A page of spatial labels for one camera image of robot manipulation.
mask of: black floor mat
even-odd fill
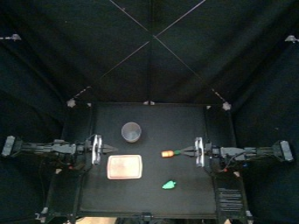
[[[102,156],[100,165],[92,168],[84,178],[78,208],[82,213],[148,212],[153,216],[168,218],[214,214],[210,177],[201,168],[196,168],[194,158],[160,156],[164,150],[192,146],[194,137],[206,140],[205,127],[209,125],[204,122],[202,109],[204,107],[122,105],[100,105],[93,108],[92,133],[102,136],[104,144],[118,148],[110,155],[140,155],[144,168],[140,179],[109,180],[109,155]],[[136,122],[142,130],[136,143],[126,143],[120,134],[121,127],[128,122]],[[176,187],[164,190],[162,184],[170,179],[176,181]]]

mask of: green object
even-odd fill
[[[174,183],[172,180],[169,180],[169,181],[162,185],[162,189],[164,189],[164,190],[173,189],[173,188],[174,188],[174,185],[176,185],[176,183]]]

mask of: black fabric enclosure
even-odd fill
[[[293,153],[289,164],[244,170],[256,223],[297,223],[299,43],[288,35],[299,38],[296,0],[1,1],[1,149],[7,136],[70,135],[80,104],[228,103],[237,146],[285,140]],[[0,160],[0,223],[33,223],[50,173],[35,157]]]

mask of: small tray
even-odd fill
[[[108,157],[108,179],[140,179],[141,175],[142,160],[138,155],[118,155]]]

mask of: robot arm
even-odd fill
[[[117,149],[101,143],[100,135],[93,135],[93,143],[89,139],[90,137],[84,143],[68,143],[64,140],[53,140],[52,143],[25,143],[19,138],[9,136],[5,139],[1,156],[5,158],[15,157],[19,153],[33,153],[44,156],[52,155],[57,159],[62,159],[64,164],[73,166],[78,156],[90,154],[90,163],[98,165],[100,155]]]

